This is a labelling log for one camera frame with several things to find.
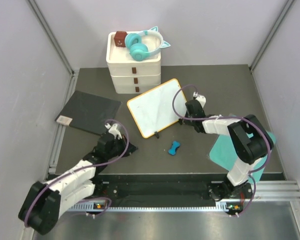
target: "teal mat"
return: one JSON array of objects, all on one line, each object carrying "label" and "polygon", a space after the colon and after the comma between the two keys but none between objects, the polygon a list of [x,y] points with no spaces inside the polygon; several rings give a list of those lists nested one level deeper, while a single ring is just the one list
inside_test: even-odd
[{"label": "teal mat", "polygon": [[[271,132],[267,132],[267,133],[269,134],[273,143],[275,143],[276,137]],[[209,156],[214,163],[218,164],[224,169],[227,169],[228,171],[230,171],[234,167],[235,161],[238,158],[231,137],[225,135],[220,135],[218,137],[218,139],[216,140],[214,146],[210,151]],[[261,161],[255,166],[254,169],[261,167],[261,165],[264,164],[264,162],[266,161],[266,158],[267,156],[263,157]],[[261,169],[260,171],[254,172],[252,174],[256,182],[260,181],[263,172],[264,169]],[[249,178],[249,183],[253,184],[253,181],[250,178]]]}]

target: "small label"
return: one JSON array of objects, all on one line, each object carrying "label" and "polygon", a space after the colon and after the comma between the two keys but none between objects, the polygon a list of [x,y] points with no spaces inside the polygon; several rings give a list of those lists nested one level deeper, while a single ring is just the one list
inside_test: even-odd
[{"label": "small label", "polygon": [[60,115],[58,117],[58,119],[56,120],[56,122],[58,124],[62,124],[62,125],[65,125],[65,126],[69,126],[69,124],[71,123],[71,121],[72,121],[72,118],[67,117],[67,116],[62,116],[62,115]]}]

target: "headphone headband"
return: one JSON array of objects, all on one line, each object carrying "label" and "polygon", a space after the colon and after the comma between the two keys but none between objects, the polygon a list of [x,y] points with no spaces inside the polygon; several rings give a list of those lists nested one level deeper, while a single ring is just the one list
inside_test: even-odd
[{"label": "headphone headband", "polygon": [[148,51],[147,53],[149,54],[149,56],[154,56],[157,55],[158,53],[160,53],[160,48],[163,46],[164,44],[164,37],[158,32],[158,31],[153,31],[153,30],[143,30],[140,32],[137,32],[137,34],[139,36],[155,36],[156,38],[158,38],[160,40],[160,45],[153,51]]}]

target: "teal headphones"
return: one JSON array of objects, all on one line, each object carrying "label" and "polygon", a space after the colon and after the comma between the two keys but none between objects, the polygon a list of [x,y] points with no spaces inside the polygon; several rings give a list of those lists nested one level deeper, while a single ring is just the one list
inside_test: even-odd
[{"label": "teal headphones", "polygon": [[[149,51],[148,47],[142,43],[142,36],[152,35],[160,40],[160,45],[153,51]],[[171,45],[164,41],[162,35],[158,32],[158,27],[155,26],[150,30],[144,30],[138,33],[129,33],[124,39],[125,46],[129,49],[131,57],[140,62],[148,57],[160,53],[161,49],[168,48]]]}]

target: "whiteboard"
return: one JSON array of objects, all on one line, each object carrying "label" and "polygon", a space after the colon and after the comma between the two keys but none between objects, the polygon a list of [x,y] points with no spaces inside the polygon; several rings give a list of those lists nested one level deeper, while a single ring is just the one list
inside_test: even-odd
[{"label": "whiteboard", "polygon": [[[174,78],[127,102],[142,137],[147,139],[179,120],[172,109],[172,100],[180,88],[178,80]],[[181,91],[174,102],[175,110],[180,115],[187,111],[186,101]]]}]

